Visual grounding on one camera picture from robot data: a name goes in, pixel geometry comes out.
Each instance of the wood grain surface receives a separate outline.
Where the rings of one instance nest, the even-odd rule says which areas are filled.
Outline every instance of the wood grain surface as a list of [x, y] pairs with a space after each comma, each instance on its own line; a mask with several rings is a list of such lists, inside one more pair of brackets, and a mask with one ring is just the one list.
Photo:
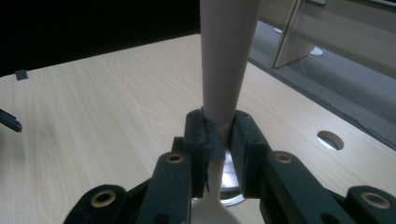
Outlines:
[[[182, 136], [202, 106], [200, 36], [191, 35], [0, 78], [0, 108], [23, 126], [0, 125], [0, 223], [62, 223], [89, 189], [131, 189]], [[249, 64], [238, 109], [273, 150], [295, 154], [324, 187], [345, 195], [370, 185], [396, 195], [396, 152]], [[319, 131], [340, 136], [329, 150]], [[230, 210], [262, 223], [258, 200]]]

